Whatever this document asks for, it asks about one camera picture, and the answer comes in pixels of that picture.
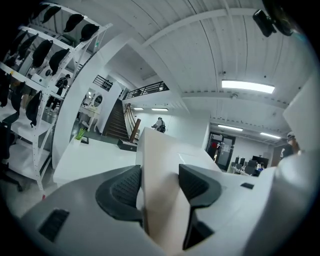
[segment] ceiling beam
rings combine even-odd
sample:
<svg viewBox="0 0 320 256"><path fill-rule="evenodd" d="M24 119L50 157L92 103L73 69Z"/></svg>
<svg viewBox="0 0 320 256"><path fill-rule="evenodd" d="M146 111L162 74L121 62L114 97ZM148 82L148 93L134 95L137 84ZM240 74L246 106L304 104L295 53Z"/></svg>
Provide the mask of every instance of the ceiling beam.
<svg viewBox="0 0 320 256"><path fill-rule="evenodd" d="M232 38L233 38L233 49L234 49L234 58L235 58L235 77L238 76L238 48L237 48L237 35L236 35L236 29L234 24L234 19L232 18L233 14L231 13L231 10L229 8L229 5L226 0L222 0L226 9L226 13L228 14L228 18L231 25L232 30Z"/></svg>
<svg viewBox="0 0 320 256"><path fill-rule="evenodd" d="M273 131L270 129L267 129L266 127L259 127L259 126L254 126L254 125L250 125L250 124L245 124L243 122L236 122L236 121L227 121L227 120L222 120L222 119L216 119L216 118L210 118L210 125L212 126L216 126L217 129L223 130L223 128L218 128L218 125L224 125L224 126L231 126L231 127L236 127L236 128L242 128L244 131L244 133L246 131L250 131L253 133L257 133L257 136L260 135L260 133L266 133L266 134L271 134L271 135L275 135L275 136L279 136L281 138L285 137L285 132L283 131Z"/></svg>
<svg viewBox="0 0 320 256"><path fill-rule="evenodd" d="M215 132L215 133L219 133L219 134L223 133L223 134L226 134L226 135L239 137L239 138L243 138L243 139L247 139L247 140L251 140L251 141L255 141L255 142L259 142L259 143L264 143L264 144L268 144L268 145L272 145L272 146L276 146L277 145L276 142L273 142L273 141L267 142L267 141L264 141L263 139L259 139L257 137L252 137L249 134L248 134L248 136L246 136L246 134L243 135L243 134L238 134L238 133L231 132L231 131L223 131L223 132L221 132L221 130L216 129L216 128L212 127L212 126L210 127L210 131L211 132Z"/></svg>
<svg viewBox="0 0 320 256"><path fill-rule="evenodd" d="M236 94L237 98L234 101L250 101L266 104L280 109L286 109L288 104L282 101L272 100L271 98L264 98L258 95L252 94L241 94L236 92L185 92L182 93L183 99L194 99L194 98L213 98L213 99L229 99L232 100L232 95Z"/></svg>
<svg viewBox="0 0 320 256"><path fill-rule="evenodd" d="M254 8L230 8L229 13L230 15L245 15L245 16L252 16L257 9ZM210 19L210 18L217 18L217 17L223 17L227 16L228 12L226 9L218 9L218 10L211 10L211 11L206 11L202 12L199 14L195 14L192 16L189 16L187 18L184 18L182 20L177 21L174 24L171 24L158 33L154 34L151 36L148 40L146 40L142 46L147 47L159 38L163 37L164 35L168 34L171 31L177 30L178 28L181 28L183 26L186 26L190 23L193 22L198 22L204 19Z"/></svg>

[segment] white ceiling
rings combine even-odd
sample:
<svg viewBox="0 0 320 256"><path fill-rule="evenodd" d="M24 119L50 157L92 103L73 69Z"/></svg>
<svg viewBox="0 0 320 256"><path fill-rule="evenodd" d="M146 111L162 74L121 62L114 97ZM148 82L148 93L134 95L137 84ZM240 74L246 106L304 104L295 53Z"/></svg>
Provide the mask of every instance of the white ceiling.
<svg viewBox="0 0 320 256"><path fill-rule="evenodd" d="M167 86L181 94L190 110L210 111L212 122L232 122L237 127L252 128L250 131L267 130L284 137L290 128L282 113L315 66L307 44L295 36L279 32L268 38L263 36L252 19L256 9L264 8L261 0L55 2L85 13L103 25L112 22L119 31L132 29L131 34L135 39L140 38L140 44L163 32L163 36L145 45L146 50L159 57L173 79L158 75L165 82L171 81L166 82ZM228 15L226 10L230 8L244 15ZM195 18L189 22L199 17L196 15L216 10L222 10L225 15ZM129 46L119 52L118 59L142 79L154 72ZM275 90L273 94L223 90L222 79L269 84L275 86ZM208 94L184 98L193 93ZM239 99L220 97L219 93L238 93Z"/></svg>

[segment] white column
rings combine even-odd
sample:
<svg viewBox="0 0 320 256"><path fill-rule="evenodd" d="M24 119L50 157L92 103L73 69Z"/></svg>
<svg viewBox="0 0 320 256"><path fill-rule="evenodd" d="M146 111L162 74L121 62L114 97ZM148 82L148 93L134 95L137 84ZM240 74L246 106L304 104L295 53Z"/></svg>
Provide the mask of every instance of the white column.
<svg viewBox="0 0 320 256"><path fill-rule="evenodd" d="M129 40L130 37L123 33L110 40L88 61L74 80L56 121L52 145L52 166L54 169L69 144L79 107L89 87L100 70Z"/></svg>
<svg viewBox="0 0 320 256"><path fill-rule="evenodd" d="M121 87L118 82L115 82L109 92L106 95L106 98L102 99L102 106L101 106L101 112L98 118L98 121L96 122L96 127L98 128L99 132L102 133L104 131L105 125L107 123L107 120L110 116L110 113L119 97L119 94L121 93Z"/></svg>

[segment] white table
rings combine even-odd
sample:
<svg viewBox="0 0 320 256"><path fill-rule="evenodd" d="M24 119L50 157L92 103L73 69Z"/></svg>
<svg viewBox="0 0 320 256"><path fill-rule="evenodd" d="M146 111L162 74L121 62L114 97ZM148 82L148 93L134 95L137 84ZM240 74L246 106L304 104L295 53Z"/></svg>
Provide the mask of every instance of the white table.
<svg viewBox="0 0 320 256"><path fill-rule="evenodd" d="M73 139L58 163L53 181L60 187L74 180L136 165L136 152L89 138L89 144L73 144Z"/></svg>
<svg viewBox="0 0 320 256"><path fill-rule="evenodd" d="M244 170L239 170L236 167L231 166L231 169L232 169L233 173L240 173L241 175L251 176L248 173L246 173Z"/></svg>
<svg viewBox="0 0 320 256"><path fill-rule="evenodd" d="M92 108L85 107L85 106L80 106L79 112L83 113L83 114L86 114L87 116L90 117L89 126L88 126L88 131L90 131L91 125L93 124L94 120L99 117L100 113L96 112Z"/></svg>

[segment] black metal railing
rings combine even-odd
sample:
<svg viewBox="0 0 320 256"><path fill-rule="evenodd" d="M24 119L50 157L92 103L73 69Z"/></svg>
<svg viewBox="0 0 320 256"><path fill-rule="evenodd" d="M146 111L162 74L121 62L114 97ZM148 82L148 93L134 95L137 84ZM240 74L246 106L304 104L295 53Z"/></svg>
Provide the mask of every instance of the black metal railing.
<svg viewBox="0 0 320 256"><path fill-rule="evenodd" d="M153 84L149 84L145 87L141 87L136 90L129 91L126 96L124 97L124 100L131 99L134 97L146 95L146 94L153 94L153 93L159 93L168 91L169 88L166 86L166 84L163 81L156 82Z"/></svg>
<svg viewBox="0 0 320 256"><path fill-rule="evenodd" d="M112 85L114 84L113 82L110 82L109 80L103 78L101 75L97 75L93 83L107 90L108 92L112 87Z"/></svg>

